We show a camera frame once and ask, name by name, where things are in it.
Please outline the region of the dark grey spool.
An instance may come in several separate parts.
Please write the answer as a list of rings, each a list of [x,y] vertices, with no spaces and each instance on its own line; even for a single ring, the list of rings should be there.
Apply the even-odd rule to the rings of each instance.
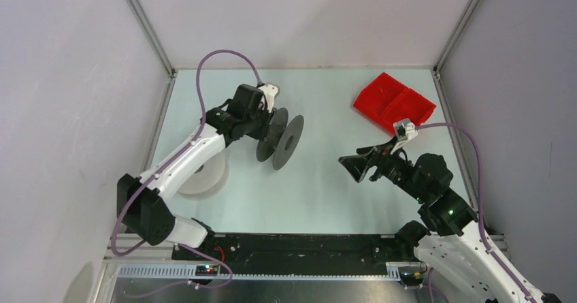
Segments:
[[[303,115],[297,115],[289,121],[286,108],[276,110],[269,123],[267,136],[257,144],[257,161],[264,162],[272,158],[273,169],[283,168],[297,148],[304,124]]]

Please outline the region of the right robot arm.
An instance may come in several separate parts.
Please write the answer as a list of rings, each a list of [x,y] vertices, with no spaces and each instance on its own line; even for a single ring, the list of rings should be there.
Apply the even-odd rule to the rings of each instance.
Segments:
[[[412,163],[405,155],[381,144],[338,159],[355,181],[374,168],[371,181],[385,177],[420,204],[421,221],[395,235],[400,258],[426,263],[475,302],[559,302],[533,286],[479,231],[478,213],[450,188],[453,175],[443,156],[425,153]]]

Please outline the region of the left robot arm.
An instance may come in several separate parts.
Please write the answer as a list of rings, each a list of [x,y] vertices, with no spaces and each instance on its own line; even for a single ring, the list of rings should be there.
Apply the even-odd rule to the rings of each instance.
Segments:
[[[247,135],[263,140],[280,89],[272,84],[241,84],[233,98],[204,110],[201,123],[175,151],[138,177],[125,174],[117,183],[118,221],[152,246],[164,241],[187,245],[197,259],[208,259],[215,241],[204,224],[172,212],[168,203],[206,162]]]

